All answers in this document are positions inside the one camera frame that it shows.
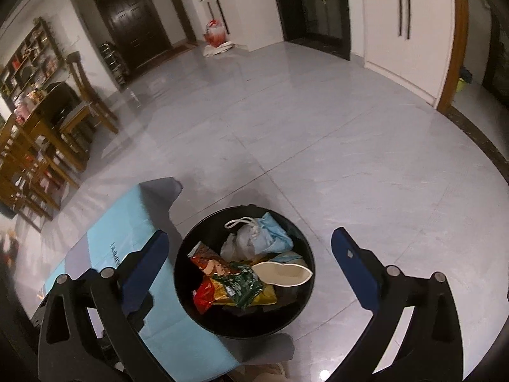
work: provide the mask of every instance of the black door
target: black door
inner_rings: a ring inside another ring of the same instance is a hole
[[[96,5],[131,70],[171,48],[152,0],[96,0]]]
[[[285,40],[350,58],[348,0],[277,0]]]

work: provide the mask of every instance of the paper cup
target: paper cup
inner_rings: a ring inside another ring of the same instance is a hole
[[[281,287],[299,286],[313,275],[304,259],[294,251],[281,253],[252,268],[262,282]]]

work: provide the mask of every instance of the black trash can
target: black trash can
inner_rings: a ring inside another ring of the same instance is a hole
[[[290,220],[277,212],[257,207],[255,205],[230,207],[220,210],[203,219],[187,234],[177,254],[174,269],[174,283],[177,297],[188,315],[202,328],[218,335],[232,339],[250,339],[275,333],[294,321],[302,312],[310,299],[315,275],[306,283],[294,289],[295,300],[286,306],[265,312],[262,306],[254,309],[253,313],[237,316],[231,310],[223,306],[213,305],[204,315],[201,315],[194,306],[192,292],[196,290],[203,280],[203,273],[188,258],[193,247],[202,241],[217,254],[230,233],[236,233],[242,224],[232,229],[226,229],[225,224],[241,217],[260,218],[266,212],[272,217],[291,237],[293,250],[300,254],[306,261],[310,270],[315,273],[315,259],[309,243],[299,228]],[[276,295],[280,295],[285,288],[274,286]]]

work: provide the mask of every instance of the chair seat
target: chair seat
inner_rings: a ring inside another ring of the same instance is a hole
[[[66,116],[66,118],[60,124],[59,128],[60,129],[65,128],[65,126],[67,126],[70,123],[70,121],[72,121],[72,119],[74,119],[78,115],[78,113],[83,111],[83,109],[88,108],[89,106],[90,106],[90,103],[81,102],[74,109],[72,109],[72,111],[69,112],[69,114]]]

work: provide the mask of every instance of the green wrapper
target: green wrapper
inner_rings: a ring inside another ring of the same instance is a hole
[[[232,262],[230,266],[236,270],[235,273],[222,276],[213,274],[211,277],[225,287],[235,306],[246,308],[263,291],[265,284],[248,265]]]

